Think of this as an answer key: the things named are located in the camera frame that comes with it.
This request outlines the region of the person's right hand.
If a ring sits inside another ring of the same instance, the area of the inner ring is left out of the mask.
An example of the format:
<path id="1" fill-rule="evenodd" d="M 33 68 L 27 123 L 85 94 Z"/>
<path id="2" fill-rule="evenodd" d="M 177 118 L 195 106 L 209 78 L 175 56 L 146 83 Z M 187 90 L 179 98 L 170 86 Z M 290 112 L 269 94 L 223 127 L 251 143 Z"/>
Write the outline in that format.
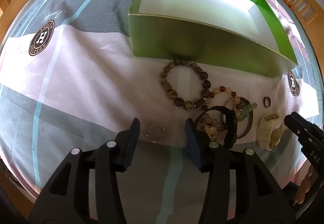
<path id="1" fill-rule="evenodd" d="M 293 205 L 302 204 L 304 202 L 305 194 L 308 193 L 311 187 L 311 177 L 313 173 L 314 173 L 314 167 L 310 165 L 308 172 L 306 173 L 299 189 L 297 190 Z"/>

